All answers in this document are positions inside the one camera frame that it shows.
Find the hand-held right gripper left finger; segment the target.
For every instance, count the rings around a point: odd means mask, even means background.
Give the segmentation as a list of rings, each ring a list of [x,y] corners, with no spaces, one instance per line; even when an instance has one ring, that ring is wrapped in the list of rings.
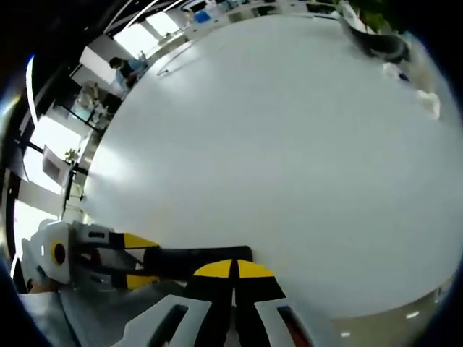
[[[123,346],[222,346],[233,291],[228,259],[198,269],[181,296],[168,295],[130,320]]]

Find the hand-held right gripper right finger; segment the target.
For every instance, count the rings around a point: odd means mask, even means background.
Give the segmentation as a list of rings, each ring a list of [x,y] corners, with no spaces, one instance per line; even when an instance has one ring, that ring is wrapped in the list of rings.
[[[336,346],[329,318],[312,304],[286,296],[262,265],[237,262],[235,329],[242,346]]]

